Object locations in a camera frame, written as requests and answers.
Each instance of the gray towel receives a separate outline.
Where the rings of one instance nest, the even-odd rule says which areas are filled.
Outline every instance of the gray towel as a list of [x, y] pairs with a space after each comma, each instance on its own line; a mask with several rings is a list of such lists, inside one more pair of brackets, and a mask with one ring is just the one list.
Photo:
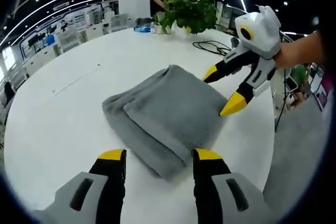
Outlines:
[[209, 147], [224, 118], [226, 99], [208, 84], [172, 65], [103, 102], [123, 142], [162, 178], [172, 179], [190, 161], [191, 148]]

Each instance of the gray floor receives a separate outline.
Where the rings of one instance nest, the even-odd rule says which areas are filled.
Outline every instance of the gray floor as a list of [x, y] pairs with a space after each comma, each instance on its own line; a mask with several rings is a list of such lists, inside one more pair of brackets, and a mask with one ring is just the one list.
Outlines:
[[5, 170], [4, 166], [4, 135], [5, 135], [5, 127], [0, 125], [0, 172]]
[[278, 216], [296, 204], [311, 181], [327, 141], [328, 125], [314, 98], [282, 116], [264, 189], [265, 201]]

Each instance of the green leaves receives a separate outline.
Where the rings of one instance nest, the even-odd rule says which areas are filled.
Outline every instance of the green leaves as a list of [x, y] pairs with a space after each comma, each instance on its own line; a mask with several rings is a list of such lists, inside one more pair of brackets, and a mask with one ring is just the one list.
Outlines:
[[182, 18], [179, 18], [177, 21], [176, 21], [176, 24], [179, 28], [183, 28], [185, 26], [185, 20], [182, 19]]
[[175, 21], [179, 28], [189, 27], [193, 34], [215, 27], [217, 8], [209, 0], [165, 0], [163, 4], [166, 11], [160, 24], [165, 33]]
[[159, 24], [160, 24], [160, 22], [159, 22], [159, 18], [157, 17], [157, 14], [154, 14], [154, 16], [153, 16], [153, 21], [154, 21], [154, 23], [155, 23], [156, 25], [159, 25]]

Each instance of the white round table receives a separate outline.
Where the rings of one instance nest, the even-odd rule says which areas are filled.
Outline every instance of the white round table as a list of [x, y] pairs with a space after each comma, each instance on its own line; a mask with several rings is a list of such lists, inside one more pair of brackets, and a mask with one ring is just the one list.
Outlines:
[[[208, 30], [197, 36], [118, 31], [82, 44], [38, 70], [18, 90], [5, 133], [5, 168], [14, 192], [28, 210], [44, 209], [55, 192], [96, 158], [126, 148], [106, 121], [101, 103], [169, 64], [202, 78], [221, 57], [199, 50], [192, 41], [217, 40], [230, 46], [230, 35]], [[229, 96], [250, 69], [211, 85]], [[271, 90], [229, 116], [213, 150], [232, 172], [263, 190], [274, 143]], [[122, 223], [197, 223], [192, 173], [178, 184], [154, 178], [131, 151], [127, 153]]]

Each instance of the window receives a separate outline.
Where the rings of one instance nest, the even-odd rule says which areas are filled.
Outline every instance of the window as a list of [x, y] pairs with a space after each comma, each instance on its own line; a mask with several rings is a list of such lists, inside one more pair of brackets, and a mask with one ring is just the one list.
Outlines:
[[0, 82], [2, 82], [2, 80], [5, 78], [4, 72], [2, 71], [2, 69], [0, 68]]
[[2, 55], [4, 57], [6, 69], [9, 70], [15, 64], [15, 58], [12, 48], [11, 47], [5, 48], [2, 51]]

